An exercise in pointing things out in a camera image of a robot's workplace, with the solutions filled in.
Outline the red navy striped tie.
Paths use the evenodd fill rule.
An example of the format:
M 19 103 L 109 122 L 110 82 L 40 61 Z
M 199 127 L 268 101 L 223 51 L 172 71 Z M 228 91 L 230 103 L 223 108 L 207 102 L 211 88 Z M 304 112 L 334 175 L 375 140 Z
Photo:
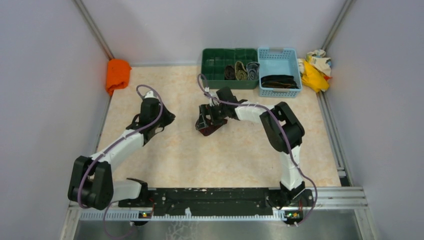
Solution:
M 210 136 L 211 134 L 216 132 L 219 128 L 226 125 L 228 123 L 228 120 L 224 119 L 222 124 L 212 124 L 209 119 L 206 122 L 208 123 L 208 126 L 201 127 L 199 129 L 196 128 L 196 130 L 199 131 L 205 137 Z

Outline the green compartment organizer tray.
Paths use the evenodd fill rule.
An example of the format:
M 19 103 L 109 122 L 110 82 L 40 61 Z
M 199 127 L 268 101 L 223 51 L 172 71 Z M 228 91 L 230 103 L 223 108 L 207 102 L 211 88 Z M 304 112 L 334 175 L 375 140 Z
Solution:
M 236 61 L 244 66 L 257 62 L 257 50 L 254 48 L 205 48 L 201 56 L 201 73 L 205 76 L 203 83 L 211 89 L 229 87 L 233 90 L 252 90 L 258 86 L 259 80 L 225 80 L 224 70 L 227 65 Z

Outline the light blue plastic basket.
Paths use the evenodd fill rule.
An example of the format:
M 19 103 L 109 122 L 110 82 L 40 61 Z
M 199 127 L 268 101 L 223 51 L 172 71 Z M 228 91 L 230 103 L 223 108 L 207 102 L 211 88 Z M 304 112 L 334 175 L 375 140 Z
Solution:
M 259 96 L 273 98 L 295 98 L 301 92 L 303 85 L 298 67 L 297 53 L 293 48 L 259 47 L 257 49 L 259 63 Z M 265 77 L 288 76 L 292 79 L 291 86 L 266 86 Z

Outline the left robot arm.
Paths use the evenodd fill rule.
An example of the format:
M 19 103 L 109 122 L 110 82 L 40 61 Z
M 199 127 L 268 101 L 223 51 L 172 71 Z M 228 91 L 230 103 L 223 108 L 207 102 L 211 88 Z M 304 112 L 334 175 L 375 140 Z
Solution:
M 115 142 L 100 152 L 81 155 L 74 161 L 68 199 L 83 209 L 104 210 L 111 203 L 124 200 L 131 200 L 138 207 L 146 206 L 150 200 L 148 184 L 135 178 L 114 181 L 113 172 L 175 118 L 157 98 L 144 99 L 140 112 Z

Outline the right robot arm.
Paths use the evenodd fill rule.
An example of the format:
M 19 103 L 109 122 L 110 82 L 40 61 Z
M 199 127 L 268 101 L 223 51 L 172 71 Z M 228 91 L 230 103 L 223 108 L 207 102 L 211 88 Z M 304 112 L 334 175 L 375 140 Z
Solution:
M 268 142 L 279 153 L 282 166 L 281 199 L 287 206 L 301 200 L 305 183 L 300 173 L 300 150 L 305 129 L 286 102 L 265 106 L 246 99 L 238 100 L 225 87 L 217 92 L 204 92 L 209 99 L 199 106 L 195 129 L 209 136 L 227 124 L 228 119 L 261 124 Z

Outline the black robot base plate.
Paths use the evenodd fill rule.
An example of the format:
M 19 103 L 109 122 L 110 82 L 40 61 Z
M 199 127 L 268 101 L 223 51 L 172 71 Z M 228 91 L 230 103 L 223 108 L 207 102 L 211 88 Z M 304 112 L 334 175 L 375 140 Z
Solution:
M 155 217 L 262 217 L 284 207 L 310 207 L 313 201 L 310 189 L 290 200 L 280 188 L 151 188 L 118 206 L 152 208 Z

